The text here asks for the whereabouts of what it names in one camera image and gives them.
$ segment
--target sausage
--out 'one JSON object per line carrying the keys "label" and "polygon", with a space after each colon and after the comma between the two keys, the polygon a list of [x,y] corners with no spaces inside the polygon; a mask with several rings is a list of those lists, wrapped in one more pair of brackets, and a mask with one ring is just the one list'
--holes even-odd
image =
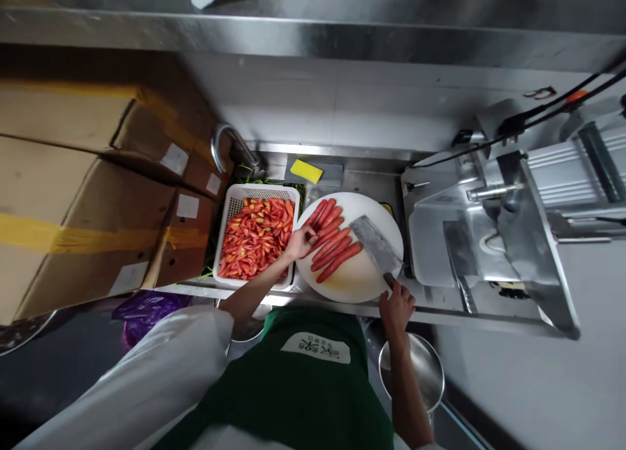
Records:
{"label": "sausage", "polygon": [[342,240],[342,238],[348,236],[349,233],[350,233],[350,229],[344,228],[341,232],[336,234],[328,243],[326,243],[325,246],[323,246],[319,251],[317,251],[317,253],[315,253],[315,256],[313,256],[313,262],[315,263],[319,259],[321,259],[322,256],[324,256],[324,254],[328,253],[331,249],[333,249],[333,247],[337,243],[339,243]]}
{"label": "sausage", "polygon": [[315,208],[315,210],[313,211],[313,213],[311,214],[311,216],[306,220],[306,222],[303,224],[303,226],[310,226],[313,227],[313,224],[315,223],[315,221],[318,219],[318,217],[320,216],[320,213],[324,210],[324,207],[326,207],[326,203],[327,200],[324,199],[322,200],[318,206]]}
{"label": "sausage", "polygon": [[322,246],[324,243],[326,243],[328,240],[330,240],[332,237],[334,237],[337,233],[339,233],[339,230],[337,228],[335,228],[334,231],[331,231],[330,233],[326,233],[325,236],[321,237],[320,239],[318,239],[318,242],[313,245],[313,247],[308,251],[308,253],[306,253],[302,258],[300,259],[304,259],[306,258],[309,254],[311,254],[312,252],[314,252],[317,248],[319,248],[320,246]]}
{"label": "sausage", "polygon": [[337,219],[337,217],[339,217],[341,215],[341,211],[343,209],[341,207],[335,207],[333,209],[333,211],[329,214],[328,217],[326,217],[326,220],[322,220],[321,223],[321,227],[325,228],[328,227],[328,225],[330,225],[333,221],[335,221]]}
{"label": "sausage", "polygon": [[350,245],[348,248],[343,250],[341,253],[337,254],[337,257],[332,260],[329,266],[324,269],[321,274],[316,279],[318,284],[321,284],[324,280],[328,279],[332,273],[334,273],[339,266],[341,266],[344,262],[350,259],[352,256],[356,256],[363,249],[363,245],[360,243],[354,243]]}
{"label": "sausage", "polygon": [[321,213],[320,217],[318,218],[318,223],[315,224],[315,228],[313,228],[313,230],[318,231],[321,228],[321,223],[326,220],[326,218],[331,214],[331,212],[335,208],[336,203],[336,199],[328,199],[328,203],[326,204],[326,207],[324,207],[324,212]]}
{"label": "sausage", "polygon": [[343,217],[339,217],[339,218],[335,219],[335,221],[332,222],[330,225],[327,225],[326,228],[322,228],[320,231],[318,231],[318,236],[324,236],[328,232],[333,231],[335,228],[339,228],[339,226],[343,222],[344,222],[344,218]]}
{"label": "sausage", "polygon": [[311,266],[311,271],[313,272],[319,271],[322,267],[327,265],[329,262],[335,259],[340,253],[342,253],[348,247],[350,243],[352,243],[352,240],[350,238],[348,237],[343,238],[343,240],[341,240],[336,245],[335,248],[331,249],[330,252],[326,254],[326,256],[322,256],[318,261],[313,263],[313,266]]}

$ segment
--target yellow sponge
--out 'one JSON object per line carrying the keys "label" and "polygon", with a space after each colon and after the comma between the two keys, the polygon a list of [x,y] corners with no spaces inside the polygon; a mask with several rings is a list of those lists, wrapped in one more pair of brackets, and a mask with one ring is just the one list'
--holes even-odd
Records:
{"label": "yellow sponge", "polygon": [[316,168],[309,163],[305,163],[302,160],[296,160],[293,162],[293,165],[291,165],[291,172],[296,176],[308,179],[313,184],[317,184],[321,175],[324,173],[321,169]]}

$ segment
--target power cord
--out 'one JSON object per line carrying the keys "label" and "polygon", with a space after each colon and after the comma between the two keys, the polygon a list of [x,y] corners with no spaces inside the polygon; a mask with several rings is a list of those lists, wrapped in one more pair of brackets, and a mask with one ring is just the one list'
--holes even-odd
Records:
{"label": "power cord", "polygon": [[492,145],[495,145],[496,143],[502,142],[503,140],[506,140],[507,138],[510,137],[515,137],[519,134],[521,134],[523,131],[534,127],[538,124],[541,124],[544,121],[547,121],[548,119],[553,118],[554,116],[563,113],[563,112],[570,112],[572,110],[574,110],[575,108],[579,107],[581,104],[583,104],[585,101],[593,98],[594,96],[598,95],[599,93],[602,93],[605,89],[613,86],[615,83],[618,83],[620,80],[624,79],[624,77],[626,77],[626,68],[623,69],[620,73],[616,74],[615,76],[609,78],[607,81],[605,81],[602,85],[598,86],[597,88],[591,90],[589,93],[587,93],[586,95],[574,100],[574,101],[570,101],[568,103],[565,103],[564,105],[560,106],[559,108],[555,109],[554,111],[551,111],[549,113],[547,113],[546,115],[535,119],[534,121],[529,122],[528,124],[526,124],[526,119],[528,119],[528,117],[532,117],[534,115],[537,115],[538,113],[541,113],[543,111],[545,111],[547,108],[553,106],[554,104],[561,102],[564,99],[569,98],[571,95],[573,95],[574,93],[576,93],[577,91],[581,90],[583,87],[587,86],[587,84],[591,83],[593,80],[595,80],[596,78],[598,78],[600,76],[600,74],[594,74],[591,75],[589,78],[587,78],[586,80],[584,80],[583,82],[579,83],[577,86],[575,86],[574,88],[572,88],[570,91],[568,91],[567,93],[564,93],[563,95],[561,95],[558,98],[555,98],[554,100],[552,100],[549,103],[546,104],[542,104],[541,106],[538,106],[534,109],[531,109],[530,111],[526,111],[524,113],[520,113],[520,114],[516,114],[514,116],[509,117],[508,119],[505,119],[504,122],[500,125],[500,127],[498,128],[498,134],[499,136],[495,139],[493,139],[491,142],[485,142],[485,143],[481,143],[475,147],[472,147],[470,149],[464,150],[462,152],[456,153],[450,157],[446,157],[446,158],[442,158],[441,160],[437,160],[433,163],[428,163],[428,164],[424,164],[424,165],[414,165],[412,166],[412,168],[428,168],[430,166],[434,166],[436,164],[439,163],[444,163],[450,160],[454,160],[455,158],[458,157],[462,157],[463,155],[468,155],[470,153],[476,152],[478,150],[482,150],[484,148],[490,147]]}

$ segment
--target hand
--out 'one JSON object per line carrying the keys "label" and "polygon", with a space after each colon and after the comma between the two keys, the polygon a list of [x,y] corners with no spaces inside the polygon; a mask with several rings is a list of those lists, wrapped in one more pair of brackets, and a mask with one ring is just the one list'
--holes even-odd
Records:
{"label": "hand", "polygon": [[378,309],[390,347],[408,347],[405,329],[415,312],[415,299],[409,290],[394,280],[391,298],[387,299],[387,292],[383,292],[378,301]]}
{"label": "hand", "polygon": [[296,230],[291,234],[291,238],[284,255],[287,256],[290,262],[293,262],[298,258],[303,258],[310,251],[313,245],[315,245],[317,240],[318,236],[315,234],[313,229],[308,225],[303,226],[300,230]]}

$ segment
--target white wall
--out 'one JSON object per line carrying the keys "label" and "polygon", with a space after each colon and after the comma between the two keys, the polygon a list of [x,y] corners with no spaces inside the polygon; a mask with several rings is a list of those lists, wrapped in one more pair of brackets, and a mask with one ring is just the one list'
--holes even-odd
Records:
{"label": "white wall", "polygon": [[489,104],[586,74],[187,53],[222,117],[247,140],[438,151]]}
{"label": "white wall", "polygon": [[437,327],[447,378],[529,450],[626,446],[625,248],[559,246],[577,342]]}

